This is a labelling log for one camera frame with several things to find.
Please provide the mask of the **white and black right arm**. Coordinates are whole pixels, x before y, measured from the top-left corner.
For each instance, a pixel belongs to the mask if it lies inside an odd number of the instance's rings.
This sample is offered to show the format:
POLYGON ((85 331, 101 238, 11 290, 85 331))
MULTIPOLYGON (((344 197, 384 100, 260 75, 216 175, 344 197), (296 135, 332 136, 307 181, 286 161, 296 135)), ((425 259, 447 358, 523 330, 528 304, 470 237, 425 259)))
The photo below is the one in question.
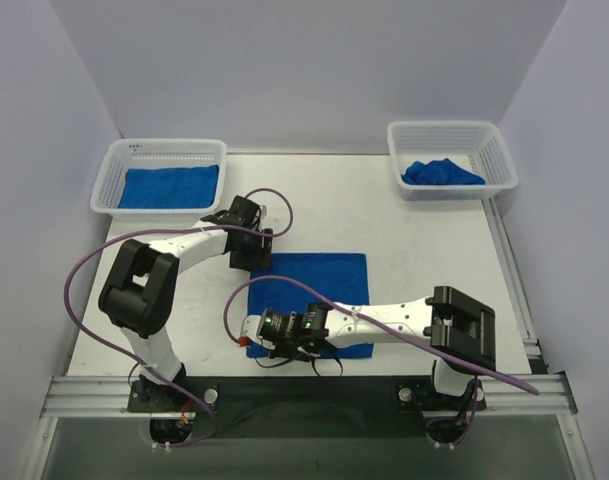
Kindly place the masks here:
POLYGON ((241 335, 271 358, 313 362, 359 345, 411 343, 439 352, 430 372, 436 392, 465 393, 482 368, 496 370, 495 311, 450 286, 411 302, 388 305, 311 303, 303 313, 266 309, 249 315, 241 335))

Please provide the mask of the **blue towel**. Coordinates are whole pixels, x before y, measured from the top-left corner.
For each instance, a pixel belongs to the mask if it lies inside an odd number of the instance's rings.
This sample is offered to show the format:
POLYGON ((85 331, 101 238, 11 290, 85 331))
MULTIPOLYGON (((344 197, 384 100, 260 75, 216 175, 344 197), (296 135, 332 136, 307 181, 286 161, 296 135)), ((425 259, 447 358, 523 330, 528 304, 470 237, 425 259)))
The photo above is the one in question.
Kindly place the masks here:
MULTIPOLYGON (((298 280, 336 303, 368 305, 367 256, 364 253, 274 253, 270 274, 298 280)), ((248 287, 247 313, 303 312, 317 298, 284 281, 268 280, 248 287)))
POLYGON ((219 167, 130 169, 121 209, 202 209, 213 204, 219 167))

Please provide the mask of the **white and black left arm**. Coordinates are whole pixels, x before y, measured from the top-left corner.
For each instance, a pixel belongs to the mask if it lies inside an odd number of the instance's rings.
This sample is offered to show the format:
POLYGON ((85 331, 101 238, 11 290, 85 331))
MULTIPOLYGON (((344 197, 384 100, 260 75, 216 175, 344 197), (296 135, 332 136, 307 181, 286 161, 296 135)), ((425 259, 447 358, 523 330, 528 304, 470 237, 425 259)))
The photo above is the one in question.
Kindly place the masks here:
POLYGON ((181 273, 210 258, 228 255, 229 267, 251 272, 271 266, 273 230, 261 227, 264 208, 237 196, 227 210, 208 215, 191 233, 122 243, 100 293, 98 306, 144 361, 140 377, 179 383, 186 370, 172 347, 166 323, 181 273))

